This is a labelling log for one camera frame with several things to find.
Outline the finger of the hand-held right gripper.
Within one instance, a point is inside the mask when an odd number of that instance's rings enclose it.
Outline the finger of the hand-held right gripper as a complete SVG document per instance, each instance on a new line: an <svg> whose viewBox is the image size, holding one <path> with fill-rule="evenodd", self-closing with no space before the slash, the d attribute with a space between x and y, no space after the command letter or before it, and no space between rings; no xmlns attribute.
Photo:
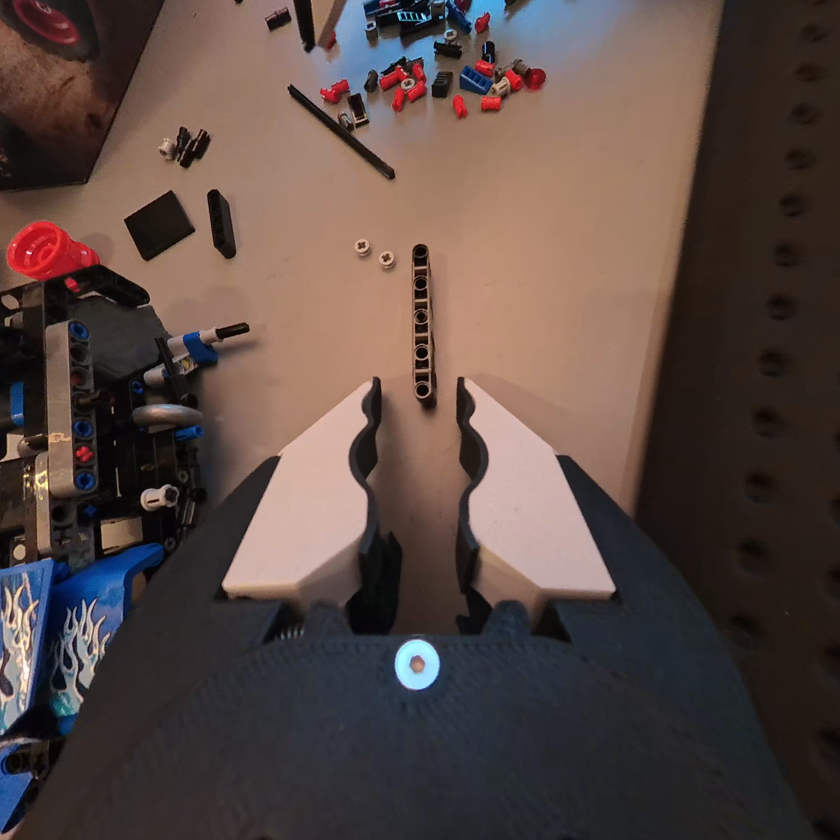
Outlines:
<svg viewBox="0 0 840 840"><path fill-rule="evenodd" d="M305 51L327 44L340 21L346 1L293 1L298 32Z"/></svg>

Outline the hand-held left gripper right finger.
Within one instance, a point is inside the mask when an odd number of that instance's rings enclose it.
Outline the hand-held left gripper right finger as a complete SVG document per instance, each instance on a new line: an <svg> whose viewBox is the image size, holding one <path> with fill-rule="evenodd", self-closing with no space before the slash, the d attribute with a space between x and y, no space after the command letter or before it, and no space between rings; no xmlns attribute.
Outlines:
<svg viewBox="0 0 840 840"><path fill-rule="evenodd" d="M560 455L469 378L457 382L456 422L469 478L456 533L461 631L477 634L506 602L535 628L552 602L609 601L616 585Z"/></svg>

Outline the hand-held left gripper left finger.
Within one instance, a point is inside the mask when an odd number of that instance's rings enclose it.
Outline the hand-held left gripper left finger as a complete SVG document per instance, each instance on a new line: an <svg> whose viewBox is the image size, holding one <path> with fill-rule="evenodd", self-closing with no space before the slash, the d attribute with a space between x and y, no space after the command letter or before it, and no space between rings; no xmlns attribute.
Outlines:
<svg viewBox="0 0 840 840"><path fill-rule="evenodd" d="M357 634L391 632L403 550L383 532L369 483L381 422L374 376L279 452L223 578L228 597L279 600L299 614L331 603Z"/></svg>

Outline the long black brick beam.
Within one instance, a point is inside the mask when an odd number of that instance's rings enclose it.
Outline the long black brick beam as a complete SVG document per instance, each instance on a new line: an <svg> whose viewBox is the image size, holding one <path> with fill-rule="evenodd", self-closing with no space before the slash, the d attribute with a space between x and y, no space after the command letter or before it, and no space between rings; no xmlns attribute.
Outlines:
<svg viewBox="0 0 840 840"><path fill-rule="evenodd" d="M413 393L429 410L437 403L432 281L428 247L418 244L412 252Z"/></svg>

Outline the toy brick truck model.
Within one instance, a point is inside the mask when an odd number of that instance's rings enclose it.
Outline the toy brick truck model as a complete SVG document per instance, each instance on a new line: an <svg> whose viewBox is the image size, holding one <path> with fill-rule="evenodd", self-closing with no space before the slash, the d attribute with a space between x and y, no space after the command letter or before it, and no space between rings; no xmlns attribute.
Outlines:
<svg viewBox="0 0 840 840"><path fill-rule="evenodd" d="M58 760L138 594L207 498L189 377L246 322L170 335L104 266L2 299L2 836Z"/></svg>

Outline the grey desk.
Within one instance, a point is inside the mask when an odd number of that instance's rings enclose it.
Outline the grey desk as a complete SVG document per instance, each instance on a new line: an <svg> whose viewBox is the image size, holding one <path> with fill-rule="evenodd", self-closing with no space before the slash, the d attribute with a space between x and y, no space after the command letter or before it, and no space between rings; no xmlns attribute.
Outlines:
<svg viewBox="0 0 840 840"><path fill-rule="evenodd" d="M547 72L498 112L376 92L360 139L388 181L294 102L428 41L364 35L348 2L331 50L273 33L280 2L165 2L88 184L2 196L2 243L48 219L146 287L171 331L247 321L201 377L206 510L362 381L384 396L374 486L409 587L452 592L455 381L475 379L620 505L636 495L723 2L472 2L503 61ZM158 151L212 137L183 169ZM229 202L215 249L207 192ZM123 223L173 190L195 233L143 261ZM354 253L358 238L371 254ZM429 251L437 403L413 393L412 252ZM382 251L395 254L383 270Z"/></svg>

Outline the scattered small brick parts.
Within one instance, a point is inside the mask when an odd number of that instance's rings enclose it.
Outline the scattered small brick parts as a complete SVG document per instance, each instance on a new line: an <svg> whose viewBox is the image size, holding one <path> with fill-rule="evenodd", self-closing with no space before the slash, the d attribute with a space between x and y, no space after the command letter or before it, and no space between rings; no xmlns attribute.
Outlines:
<svg viewBox="0 0 840 840"><path fill-rule="evenodd" d="M462 36L489 33L490 12L486 10L475 19L470 19L471 5L471 2L460 1L363 2L364 35L373 44L383 32L396 29L396 35L405 45L430 35L439 35L433 42L434 57L460 60L464 55ZM294 7L279 7L266 16L266 28L273 33L291 25L293 20L296 20ZM337 34L334 30L325 50L331 50L336 43ZM512 92L522 88L538 91L546 78L545 70L531 66L523 59L500 63L494 42L487 39L480 44L479 58L460 71L458 88L479 95L481 111L495 112L501 108L502 100ZM437 70L434 78L429 80L423 57L401 56L382 70L369 70L363 89L369 94L391 91L394 112L401 112L407 103L416 102L428 93L435 99L451 98L456 117L464 119L469 111L463 95L449 93L454 79L453 71ZM347 79L340 79L322 88L320 97L328 104L344 103L348 106L348 111L338 115L338 122L346 130L351 131L369 122L361 94L351 92Z"/></svg>

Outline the long black axle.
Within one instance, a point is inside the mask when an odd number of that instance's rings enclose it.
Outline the long black axle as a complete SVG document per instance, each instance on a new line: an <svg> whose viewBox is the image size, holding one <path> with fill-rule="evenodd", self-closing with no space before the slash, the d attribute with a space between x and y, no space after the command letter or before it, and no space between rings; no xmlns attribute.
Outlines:
<svg viewBox="0 0 840 840"><path fill-rule="evenodd" d="M366 145L357 140L352 132L343 128L342 125L334 118L329 116L312 100L310 100L302 91L294 85L288 85L287 90L292 100L301 105L306 112L308 112L315 120L317 120L323 127L331 132L333 136L338 138L344 145L349 147L368 165L373 167L379 174L383 175L388 181L394 181L396 178L395 170L383 161L377 154L370 150Z"/></svg>

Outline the bunch of small black pins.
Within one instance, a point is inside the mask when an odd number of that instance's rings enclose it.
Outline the bunch of small black pins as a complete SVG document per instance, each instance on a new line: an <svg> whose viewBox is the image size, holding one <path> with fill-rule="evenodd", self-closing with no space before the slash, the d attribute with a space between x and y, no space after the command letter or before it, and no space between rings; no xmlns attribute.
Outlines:
<svg viewBox="0 0 840 840"><path fill-rule="evenodd" d="M194 161L204 157L211 140L204 129L191 134L186 127L180 127L175 141L175 161L181 168L189 168Z"/></svg>

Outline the short black brick beam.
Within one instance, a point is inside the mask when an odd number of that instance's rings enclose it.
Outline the short black brick beam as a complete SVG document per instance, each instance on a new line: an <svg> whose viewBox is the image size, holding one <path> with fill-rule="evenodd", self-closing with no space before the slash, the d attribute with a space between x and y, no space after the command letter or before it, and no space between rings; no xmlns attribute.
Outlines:
<svg viewBox="0 0 840 840"><path fill-rule="evenodd" d="M213 246L226 259L236 257L235 231L227 198L216 188L206 194Z"/></svg>

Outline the black perforated panel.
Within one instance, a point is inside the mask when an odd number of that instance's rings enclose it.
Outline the black perforated panel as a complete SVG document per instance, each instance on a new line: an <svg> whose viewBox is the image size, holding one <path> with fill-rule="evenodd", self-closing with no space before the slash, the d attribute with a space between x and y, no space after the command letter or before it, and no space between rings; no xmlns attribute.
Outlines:
<svg viewBox="0 0 840 840"><path fill-rule="evenodd" d="M839 2L725 2L637 520L838 838Z"/></svg>

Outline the black smooth square tile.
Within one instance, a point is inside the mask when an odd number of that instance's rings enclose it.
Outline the black smooth square tile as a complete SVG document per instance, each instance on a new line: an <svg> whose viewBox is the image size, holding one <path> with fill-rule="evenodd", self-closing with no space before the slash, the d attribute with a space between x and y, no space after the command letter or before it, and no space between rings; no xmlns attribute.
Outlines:
<svg viewBox="0 0 840 840"><path fill-rule="evenodd" d="M143 261L151 261L195 233L179 197L169 190L123 219Z"/></svg>

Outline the dark printed toy box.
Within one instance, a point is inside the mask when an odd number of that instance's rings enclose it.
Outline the dark printed toy box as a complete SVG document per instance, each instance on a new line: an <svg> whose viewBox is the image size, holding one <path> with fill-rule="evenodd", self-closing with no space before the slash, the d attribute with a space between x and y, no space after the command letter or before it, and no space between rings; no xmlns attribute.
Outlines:
<svg viewBox="0 0 840 840"><path fill-rule="evenodd" d="M1 2L1 191L86 183L163 1Z"/></svg>

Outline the red toy wheel hub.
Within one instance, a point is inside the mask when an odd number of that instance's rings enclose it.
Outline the red toy wheel hub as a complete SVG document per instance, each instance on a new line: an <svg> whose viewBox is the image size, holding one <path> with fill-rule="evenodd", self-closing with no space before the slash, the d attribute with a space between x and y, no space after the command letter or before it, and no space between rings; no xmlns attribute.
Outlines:
<svg viewBox="0 0 840 840"><path fill-rule="evenodd" d="M48 221L22 228L9 243L6 260L12 271L38 281L100 265L100 257L92 247Z"/></svg>

